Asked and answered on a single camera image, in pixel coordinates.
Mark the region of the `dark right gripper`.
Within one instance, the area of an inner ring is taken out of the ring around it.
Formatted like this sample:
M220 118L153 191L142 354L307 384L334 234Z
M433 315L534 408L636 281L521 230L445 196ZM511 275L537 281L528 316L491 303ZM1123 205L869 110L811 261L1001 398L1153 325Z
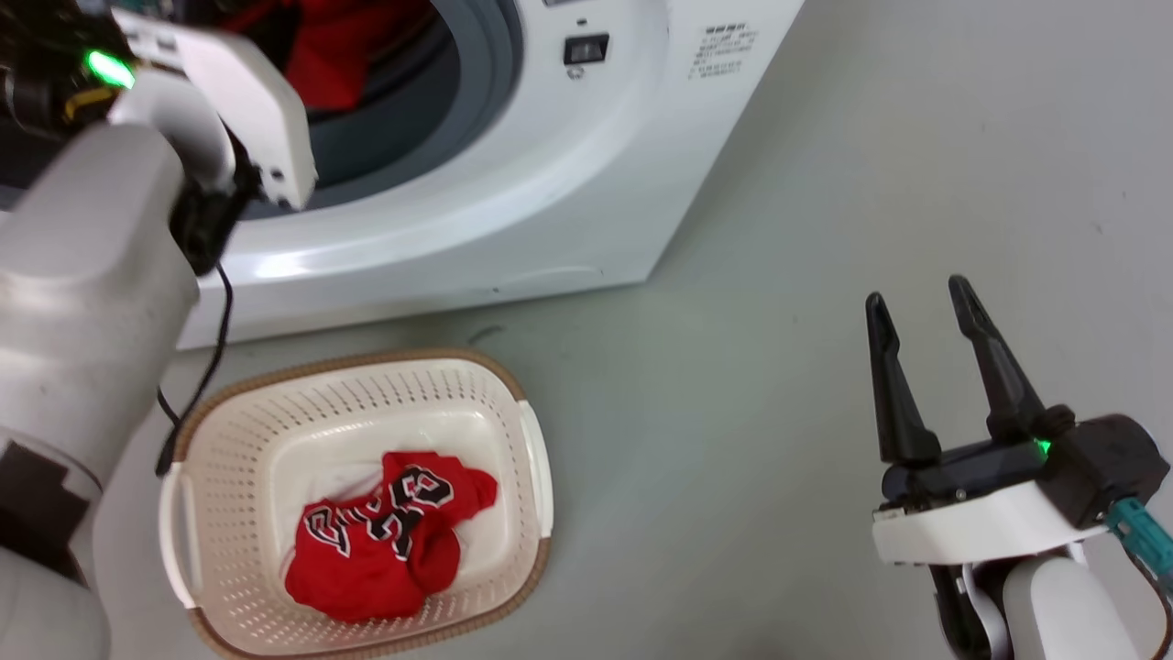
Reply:
M1078 421L1067 404L1045 410L1037 392L965 275L949 277L960 332L979 365L992 438L941 455L899 359L900 338L884 298L867 297L865 321L884 506L924 511L1037 484L1077 530L1105 522L1117 501L1146 504L1169 475L1169 461L1135 419L1108 414Z

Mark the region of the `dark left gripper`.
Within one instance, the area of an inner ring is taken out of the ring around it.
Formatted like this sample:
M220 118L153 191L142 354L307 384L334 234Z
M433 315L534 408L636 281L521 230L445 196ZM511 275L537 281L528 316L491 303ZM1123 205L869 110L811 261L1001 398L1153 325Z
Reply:
M106 118L133 55L109 1L4 1L4 121L65 138Z

